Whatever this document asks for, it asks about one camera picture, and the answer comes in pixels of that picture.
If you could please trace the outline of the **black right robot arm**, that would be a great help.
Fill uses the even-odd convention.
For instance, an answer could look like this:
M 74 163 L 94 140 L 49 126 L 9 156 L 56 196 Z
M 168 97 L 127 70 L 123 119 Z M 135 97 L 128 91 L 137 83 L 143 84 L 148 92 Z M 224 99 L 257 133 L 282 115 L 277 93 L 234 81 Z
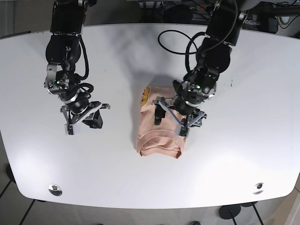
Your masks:
M 51 38 L 46 47 L 48 62 L 44 88 L 63 103 L 60 112 L 66 119 L 67 135 L 80 133 L 80 124 L 101 129 L 101 109 L 110 109 L 107 103 L 90 101 L 94 91 L 86 83 L 90 68 L 82 29 L 88 7 L 95 0 L 56 0 L 52 9 Z

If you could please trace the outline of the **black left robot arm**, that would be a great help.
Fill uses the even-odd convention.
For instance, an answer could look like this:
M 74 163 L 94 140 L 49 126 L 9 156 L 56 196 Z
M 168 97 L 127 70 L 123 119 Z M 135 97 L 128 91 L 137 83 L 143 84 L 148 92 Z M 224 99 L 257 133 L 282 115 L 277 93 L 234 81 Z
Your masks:
M 190 128 L 200 127 L 207 114 L 198 107 L 215 95 L 221 73 L 230 65 L 232 47 L 236 46 L 247 12 L 235 0 L 218 0 L 205 32 L 189 39 L 183 53 L 187 74 L 172 85 L 174 97 L 157 97 L 154 125 L 160 125 L 166 114 L 176 122 L 176 135 L 187 137 Z

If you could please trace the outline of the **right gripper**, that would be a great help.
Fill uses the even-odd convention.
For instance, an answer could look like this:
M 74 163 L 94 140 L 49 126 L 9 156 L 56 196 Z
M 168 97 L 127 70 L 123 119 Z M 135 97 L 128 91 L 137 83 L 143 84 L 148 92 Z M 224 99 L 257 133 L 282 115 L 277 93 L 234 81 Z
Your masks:
M 56 64 L 47 65 L 44 88 L 49 94 L 56 95 L 63 103 L 60 112 L 66 119 L 66 135 L 80 134 L 80 123 L 93 129 L 101 129 L 103 120 L 101 109 L 110 109 L 107 103 L 90 101 L 93 85 L 78 83 L 66 69 L 58 70 Z

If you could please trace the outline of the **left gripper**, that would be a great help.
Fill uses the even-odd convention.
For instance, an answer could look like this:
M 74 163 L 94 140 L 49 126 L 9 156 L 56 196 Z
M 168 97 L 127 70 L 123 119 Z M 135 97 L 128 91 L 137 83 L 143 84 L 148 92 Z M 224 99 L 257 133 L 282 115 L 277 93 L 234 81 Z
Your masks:
M 159 126 L 168 113 L 176 123 L 177 135 L 188 137 L 192 127 L 200 127 L 207 114 L 198 106 L 212 98 L 216 92 L 217 71 L 214 69 L 194 69 L 187 74 L 184 81 L 173 81 L 174 97 L 157 97 L 154 125 Z

